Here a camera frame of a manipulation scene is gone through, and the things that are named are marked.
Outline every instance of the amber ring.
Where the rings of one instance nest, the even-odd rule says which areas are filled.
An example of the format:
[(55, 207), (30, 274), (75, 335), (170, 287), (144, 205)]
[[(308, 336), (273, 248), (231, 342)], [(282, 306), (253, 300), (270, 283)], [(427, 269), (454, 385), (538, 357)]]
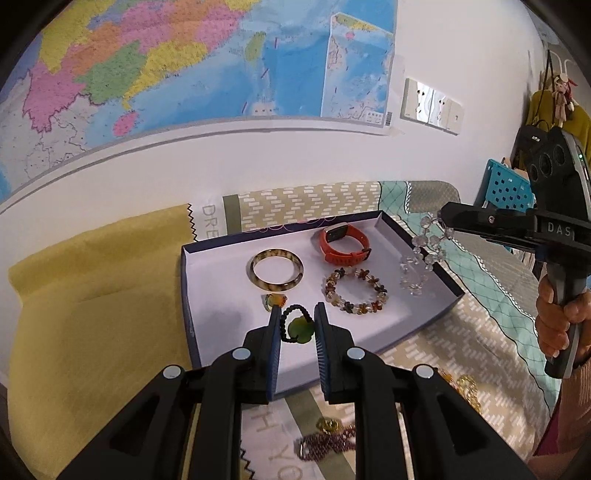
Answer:
[[(291, 261), (295, 265), (295, 268), (297, 270), (295, 277), (285, 283), (269, 283), (256, 276), (256, 264), (259, 263), (261, 260), (271, 257), (283, 257)], [(248, 278), (257, 287), (263, 290), (286, 291), (295, 287), (299, 282), (301, 282), (301, 279), (304, 278), (304, 264), (301, 262), (301, 260), (295, 253), (292, 253), (289, 250), (283, 250), (282, 248), (271, 248), (269, 250), (264, 250), (261, 253), (256, 254), (254, 256), (254, 258), (251, 260), (250, 266), (248, 267)]]

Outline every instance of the zigzag pattern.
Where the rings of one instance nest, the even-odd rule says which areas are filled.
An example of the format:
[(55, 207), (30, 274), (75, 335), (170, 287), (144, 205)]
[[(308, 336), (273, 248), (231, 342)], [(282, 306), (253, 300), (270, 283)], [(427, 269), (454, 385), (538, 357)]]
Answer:
[(197, 241), (197, 231), (195, 230), (195, 218), (193, 218), (193, 210), (190, 203), (187, 204), (187, 210), (189, 211), (189, 218), (191, 219), (191, 230), (193, 231), (193, 241)]
[[(463, 252), (470, 253), (470, 252), (469, 252), (468, 250), (466, 250), (466, 248), (465, 248), (465, 247), (464, 247), (464, 246), (463, 246), (463, 245), (462, 245), (462, 244), (461, 244), (459, 241), (457, 241), (456, 239), (453, 239), (453, 240), (452, 240), (452, 242), (454, 242), (454, 243), (457, 245), (457, 247), (458, 247), (460, 250), (462, 250)], [(493, 275), (491, 272), (489, 272), (489, 271), (488, 271), (488, 269), (487, 269), (487, 268), (485, 267), (485, 265), (484, 265), (484, 261), (483, 261), (483, 260), (482, 260), (482, 259), (481, 259), (481, 258), (480, 258), (478, 255), (475, 255), (475, 254), (471, 254), (471, 255), (472, 255), (474, 258), (476, 258), (476, 262), (478, 263), (478, 266), (479, 266), (479, 267), (482, 269), (482, 271), (483, 271), (483, 272), (487, 273), (487, 274), (488, 274), (488, 276), (489, 276), (490, 278), (492, 278), (492, 279), (493, 279), (493, 281), (496, 283), (496, 286), (497, 286), (497, 287), (499, 287), (499, 289), (500, 289), (500, 290), (503, 292), (503, 295), (505, 295), (507, 298), (509, 298), (509, 300), (511, 301), (511, 303), (513, 304), (513, 306), (514, 306), (514, 307), (515, 307), (517, 310), (519, 310), (519, 313), (521, 313), (522, 315), (524, 315), (524, 316), (528, 317), (528, 318), (529, 318), (529, 319), (530, 319), (532, 322), (535, 322), (535, 318), (533, 318), (533, 317), (532, 317), (532, 316), (531, 316), (529, 313), (527, 313), (527, 312), (526, 312), (524, 309), (522, 309), (522, 308), (519, 306), (519, 304), (517, 303), (517, 301), (515, 300), (515, 297), (514, 297), (513, 295), (511, 295), (511, 294), (510, 294), (510, 293), (509, 293), (509, 292), (508, 292), (508, 291), (505, 289), (505, 287), (503, 287), (503, 285), (501, 285), (501, 282), (499, 282), (499, 280), (497, 280), (497, 278), (496, 278), (496, 277), (495, 277), (495, 276), (494, 276), (494, 275)]]
[(407, 192), (404, 196), (404, 213), (407, 215), (410, 213), (409, 205), (410, 205), (410, 194), (413, 192), (413, 184), (409, 181), (405, 182), (407, 186)]
[(246, 455), (246, 450), (241, 447), (240, 448), (240, 460), (244, 460), (246, 462), (246, 467), (244, 467), (244, 470), (246, 470), (248, 473), (250, 473), (250, 476), (248, 478), (249, 478), (249, 480), (252, 480), (255, 476), (255, 471), (248, 468), (251, 464), (251, 461), (247, 458), (244, 458), (245, 455)]

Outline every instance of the stuffed toy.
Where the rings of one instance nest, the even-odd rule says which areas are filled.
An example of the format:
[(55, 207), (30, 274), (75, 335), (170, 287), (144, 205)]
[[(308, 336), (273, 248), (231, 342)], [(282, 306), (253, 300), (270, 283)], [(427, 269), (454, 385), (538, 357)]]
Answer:
[(570, 120), (570, 118), (572, 117), (572, 113), (574, 112), (574, 106), (578, 105), (577, 102), (574, 101), (573, 98), (573, 89), (571, 87), (571, 85), (573, 87), (576, 87), (577, 84), (575, 82), (573, 82), (571, 79), (569, 79), (569, 76), (566, 75), (566, 73), (561, 73), (560, 74), (560, 79), (566, 83), (566, 92), (564, 93), (564, 96), (566, 97), (566, 106), (567, 106), (567, 119)]
[(556, 106), (556, 110), (554, 116), (556, 117), (556, 124), (562, 128), (564, 122), (566, 122), (566, 110), (567, 110), (567, 98), (566, 92), (568, 89), (568, 82), (563, 82), (560, 76), (556, 77), (554, 81), (554, 104)]

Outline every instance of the human hand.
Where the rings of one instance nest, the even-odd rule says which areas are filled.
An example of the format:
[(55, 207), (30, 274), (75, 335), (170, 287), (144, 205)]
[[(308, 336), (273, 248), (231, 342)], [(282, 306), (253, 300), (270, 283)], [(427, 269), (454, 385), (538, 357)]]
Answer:
[(547, 276), (538, 285), (538, 299), (535, 306), (538, 316), (535, 318), (535, 329), (538, 332), (538, 345), (542, 353), (557, 357), (560, 350), (569, 345), (567, 331), (571, 323), (583, 323), (583, 331), (579, 339), (579, 348), (575, 356), (575, 364), (587, 360), (591, 353), (591, 291), (579, 295), (564, 308), (552, 303), (554, 289)]

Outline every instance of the screw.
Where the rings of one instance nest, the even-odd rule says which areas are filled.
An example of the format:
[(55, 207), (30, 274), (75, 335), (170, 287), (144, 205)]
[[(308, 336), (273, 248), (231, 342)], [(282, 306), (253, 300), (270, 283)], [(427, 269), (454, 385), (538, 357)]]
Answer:
[(358, 346), (354, 346), (347, 350), (347, 356), (351, 360), (361, 360), (365, 356), (365, 352)]
[(251, 356), (251, 351), (248, 348), (240, 347), (232, 352), (232, 356), (236, 360), (246, 360), (248, 357)]
[(431, 378), (435, 371), (429, 365), (419, 365), (416, 369), (417, 375), (421, 378)]
[(164, 375), (164, 378), (172, 380), (173, 378), (177, 378), (182, 372), (183, 371), (178, 365), (169, 365), (164, 369), (162, 374)]

